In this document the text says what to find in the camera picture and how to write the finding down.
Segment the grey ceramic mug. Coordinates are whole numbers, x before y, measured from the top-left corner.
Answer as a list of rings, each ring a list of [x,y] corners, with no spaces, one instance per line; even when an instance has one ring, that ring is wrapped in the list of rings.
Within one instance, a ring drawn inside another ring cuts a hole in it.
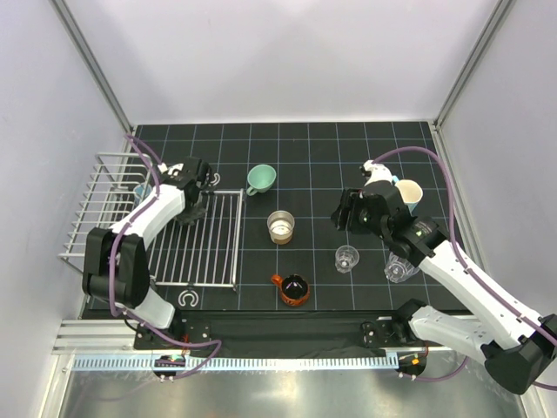
[[[206,207],[203,198],[189,208],[185,208],[180,214],[178,214],[174,219],[181,226],[192,226],[199,219],[202,219],[206,215]]]

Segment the blue ceramic mug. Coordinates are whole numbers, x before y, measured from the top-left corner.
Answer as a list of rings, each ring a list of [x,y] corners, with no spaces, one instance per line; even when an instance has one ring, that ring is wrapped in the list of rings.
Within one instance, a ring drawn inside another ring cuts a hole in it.
[[[136,185],[132,190],[134,206],[143,203],[150,196],[151,191],[152,187],[147,183]]]

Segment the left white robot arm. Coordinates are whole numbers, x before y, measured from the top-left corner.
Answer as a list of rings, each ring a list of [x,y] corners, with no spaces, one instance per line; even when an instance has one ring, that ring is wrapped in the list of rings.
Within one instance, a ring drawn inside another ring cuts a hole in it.
[[[214,171],[201,158],[158,167],[160,177],[150,195],[123,219],[95,227],[86,237],[82,288],[109,304],[114,314],[126,312],[154,328],[165,348],[183,341],[184,327],[176,308],[151,286],[147,249],[171,221],[193,224],[205,215],[203,193],[215,182]]]

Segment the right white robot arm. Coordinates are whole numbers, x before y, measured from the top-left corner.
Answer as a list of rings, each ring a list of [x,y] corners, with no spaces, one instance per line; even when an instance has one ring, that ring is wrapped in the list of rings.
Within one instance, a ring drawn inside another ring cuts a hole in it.
[[[524,394],[556,359],[556,316],[528,309],[478,268],[444,227],[413,216],[396,185],[347,188],[331,216],[340,231],[373,234],[395,255],[437,280],[478,320],[474,325],[411,299],[393,314],[402,345],[427,340],[482,364],[500,386]]]

